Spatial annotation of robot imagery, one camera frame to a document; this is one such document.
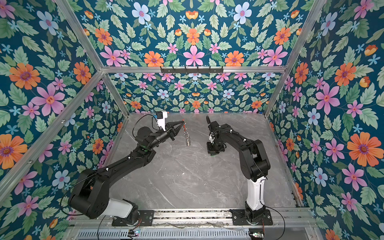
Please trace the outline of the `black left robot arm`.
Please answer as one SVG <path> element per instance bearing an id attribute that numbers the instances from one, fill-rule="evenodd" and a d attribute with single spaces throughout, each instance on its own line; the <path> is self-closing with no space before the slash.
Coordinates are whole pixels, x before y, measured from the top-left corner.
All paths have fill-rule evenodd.
<path id="1" fill-rule="evenodd" d="M 155 148 L 168 139 L 174 140 L 184 125 L 184 121 L 170 122 L 156 132 L 141 127 L 135 137 L 137 146 L 126 157 L 98 170 L 87 169 L 80 173 L 69 197 L 69 206 L 90 219 L 113 216 L 132 217 L 136 221 L 134 203 L 110 198 L 110 188 L 131 172 L 148 165 L 155 157 Z"/>

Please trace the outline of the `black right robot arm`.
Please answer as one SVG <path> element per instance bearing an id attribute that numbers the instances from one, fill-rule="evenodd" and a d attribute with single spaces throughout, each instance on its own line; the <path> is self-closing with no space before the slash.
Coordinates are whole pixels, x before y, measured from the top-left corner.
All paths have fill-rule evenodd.
<path id="1" fill-rule="evenodd" d="M 264 184 L 268 179 L 271 164 L 264 144 L 260 140 L 251 140 L 230 125 L 219 125 L 206 117 L 210 131 L 207 151 L 211 156 L 224 152 L 227 145 L 239 153 L 240 168 L 247 179 L 248 195 L 245 202 L 245 218 L 250 224 L 261 220 L 266 211 L 264 201 Z"/>

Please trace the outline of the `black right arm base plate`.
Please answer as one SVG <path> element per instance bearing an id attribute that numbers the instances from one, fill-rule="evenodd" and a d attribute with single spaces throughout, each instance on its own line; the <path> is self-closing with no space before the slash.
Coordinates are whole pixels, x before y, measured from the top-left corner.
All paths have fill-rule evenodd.
<path id="1" fill-rule="evenodd" d="M 272 226 L 273 219 L 271 212 L 265 210 L 256 220 L 249 221 L 246 218 L 244 209 L 230 209 L 229 212 L 232 214 L 232 221 L 234 226 Z"/>

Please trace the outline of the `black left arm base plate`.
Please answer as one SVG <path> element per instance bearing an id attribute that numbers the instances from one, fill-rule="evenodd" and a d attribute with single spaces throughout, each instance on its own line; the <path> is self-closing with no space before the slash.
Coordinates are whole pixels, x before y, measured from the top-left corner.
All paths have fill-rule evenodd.
<path id="1" fill-rule="evenodd" d="M 127 218 L 114 217 L 113 227 L 148 227 L 154 220 L 155 211 L 153 210 L 135 210 Z"/>

